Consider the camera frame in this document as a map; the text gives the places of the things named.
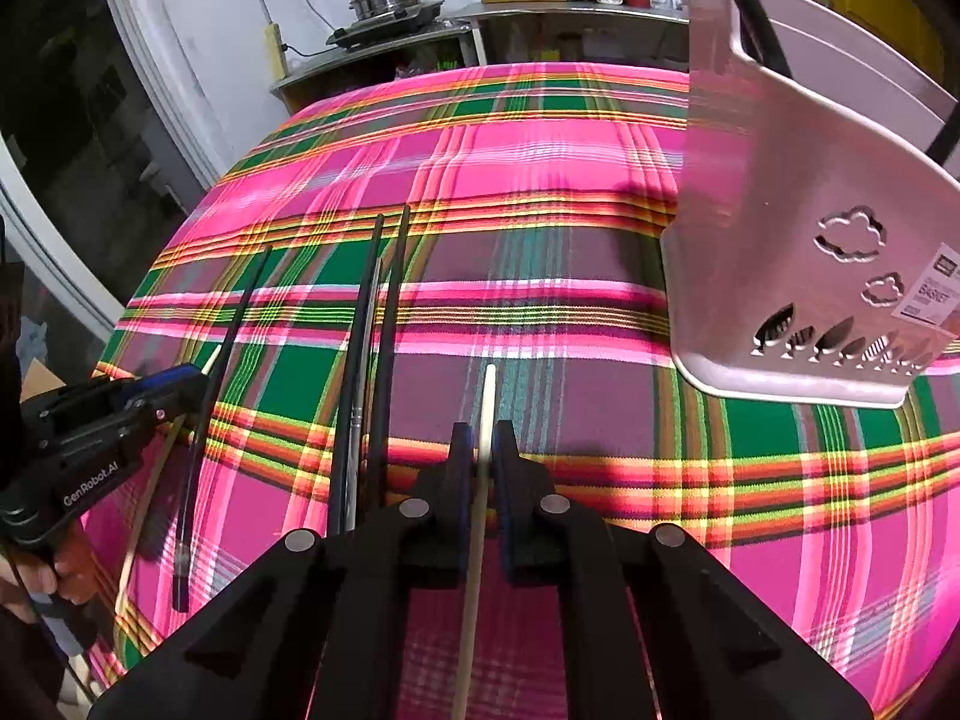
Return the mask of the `person's left hand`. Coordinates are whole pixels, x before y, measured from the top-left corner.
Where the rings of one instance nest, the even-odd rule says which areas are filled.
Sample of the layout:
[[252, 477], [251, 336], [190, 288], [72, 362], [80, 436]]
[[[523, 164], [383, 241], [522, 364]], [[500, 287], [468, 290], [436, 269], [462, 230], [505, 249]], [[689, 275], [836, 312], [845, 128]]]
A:
[[83, 525], [73, 522], [55, 556], [44, 561], [16, 548], [2, 550], [2, 606], [28, 624], [36, 621], [28, 595], [47, 593], [84, 605], [96, 593], [93, 551]]

